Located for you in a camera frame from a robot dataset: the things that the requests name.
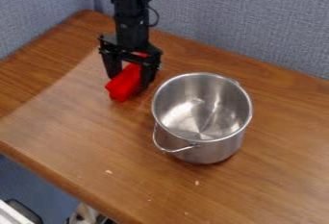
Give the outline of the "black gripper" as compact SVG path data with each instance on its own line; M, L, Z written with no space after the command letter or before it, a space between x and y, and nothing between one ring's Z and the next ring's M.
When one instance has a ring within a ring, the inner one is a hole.
M112 79L122 72L119 52L147 52L150 57L140 62L140 86L147 88L154 81L160 66L162 50L148 41L148 29L156 23L148 23L148 13L135 16L115 15L115 32L99 36L99 53L108 78Z

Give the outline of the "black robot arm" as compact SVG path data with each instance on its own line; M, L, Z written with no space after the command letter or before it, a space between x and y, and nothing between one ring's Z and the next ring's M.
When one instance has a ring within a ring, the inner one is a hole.
M123 71L122 62L140 69L140 88L154 81L163 51L148 41L148 29L158 24L158 11L151 0L111 0L115 6L115 33L99 37L99 53L108 77Z

